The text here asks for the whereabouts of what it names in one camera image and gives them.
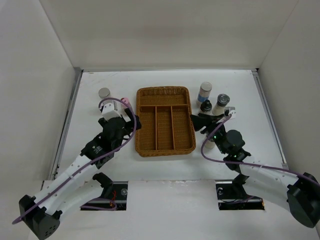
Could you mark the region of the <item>silver lid blue label jar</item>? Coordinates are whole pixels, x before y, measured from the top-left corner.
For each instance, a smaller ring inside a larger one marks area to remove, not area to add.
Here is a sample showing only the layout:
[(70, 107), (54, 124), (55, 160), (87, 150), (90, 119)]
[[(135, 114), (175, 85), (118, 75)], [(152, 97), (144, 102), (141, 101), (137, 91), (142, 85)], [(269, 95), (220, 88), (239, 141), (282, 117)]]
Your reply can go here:
[(103, 88), (99, 89), (99, 91), (98, 91), (98, 96), (101, 99), (108, 98), (108, 97), (110, 97), (110, 95), (111, 95), (111, 92), (107, 87), (103, 87)]

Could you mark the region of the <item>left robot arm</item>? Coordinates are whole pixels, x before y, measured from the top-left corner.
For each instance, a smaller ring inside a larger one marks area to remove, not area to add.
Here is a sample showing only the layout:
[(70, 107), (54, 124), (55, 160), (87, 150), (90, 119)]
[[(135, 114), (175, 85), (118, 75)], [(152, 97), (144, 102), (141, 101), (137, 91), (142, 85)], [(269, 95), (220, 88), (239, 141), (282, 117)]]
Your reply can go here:
[(141, 128), (139, 117), (130, 108), (124, 111), (127, 118), (114, 109), (102, 112), (98, 120), (102, 131), (50, 185), (19, 200), (20, 216), (14, 224), (24, 222), (39, 240), (46, 240), (73, 209), (87, 208), (89, 201), (112, 195), (113, 181), (100, 169)]

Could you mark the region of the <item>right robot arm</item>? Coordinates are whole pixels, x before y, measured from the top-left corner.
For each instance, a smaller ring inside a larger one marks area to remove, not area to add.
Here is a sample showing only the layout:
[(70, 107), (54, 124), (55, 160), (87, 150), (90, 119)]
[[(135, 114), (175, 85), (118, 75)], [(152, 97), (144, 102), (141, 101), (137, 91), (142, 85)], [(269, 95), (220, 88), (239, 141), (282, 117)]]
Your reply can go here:
[(232, 114), (219, 116), (190, 115), (195, 131), (206, 136), (204, 143), (213, 141), (225, 157), (221, 162), (237, 172), (232, 192), (238, 198), (260, 197), (282, 207), (303, 226), (314, 228), (320, 221), (320, 184), (316, 178), (282, 167), (262, 164), (244, 150), (245, 141), (237, 130), (225, 130)]

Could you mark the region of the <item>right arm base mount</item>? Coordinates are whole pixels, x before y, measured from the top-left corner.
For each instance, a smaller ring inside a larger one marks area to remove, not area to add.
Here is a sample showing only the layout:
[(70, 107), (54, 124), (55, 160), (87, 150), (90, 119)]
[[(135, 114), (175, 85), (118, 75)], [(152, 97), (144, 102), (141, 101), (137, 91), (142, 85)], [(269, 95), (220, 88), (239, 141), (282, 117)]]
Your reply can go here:
[(247, 176), (239, 174), (233, 180), (215, 182), (220, 211), (265, 210), (262, 198), (251, 196), (244, 190), (247, 178)]

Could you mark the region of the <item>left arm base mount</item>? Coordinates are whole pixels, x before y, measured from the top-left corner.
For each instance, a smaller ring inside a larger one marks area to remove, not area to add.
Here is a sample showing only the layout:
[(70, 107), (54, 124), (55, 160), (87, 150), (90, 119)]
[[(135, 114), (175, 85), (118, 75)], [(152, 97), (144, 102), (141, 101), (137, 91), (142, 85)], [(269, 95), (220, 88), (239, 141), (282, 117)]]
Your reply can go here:
[(127, 197), (129, 183), (127, 181), (113, 181), (104, 173), (97, 173), (92, 178), (99, 183), (103, 191), (83, 206), (81, 211), (125, 211), (127, 209)]

